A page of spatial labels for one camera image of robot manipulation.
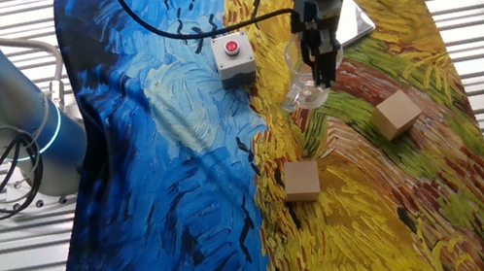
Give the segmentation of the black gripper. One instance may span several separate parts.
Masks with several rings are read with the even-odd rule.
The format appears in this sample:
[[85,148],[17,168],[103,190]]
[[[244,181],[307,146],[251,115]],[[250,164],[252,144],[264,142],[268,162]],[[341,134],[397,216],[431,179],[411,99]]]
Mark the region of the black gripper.
[[303,63],[312,69],[317,85],[331,87],[336,77],[339,63],[336,12],[319,12],[314,15],[302,13],[299,16],[303,31],[299,42]]

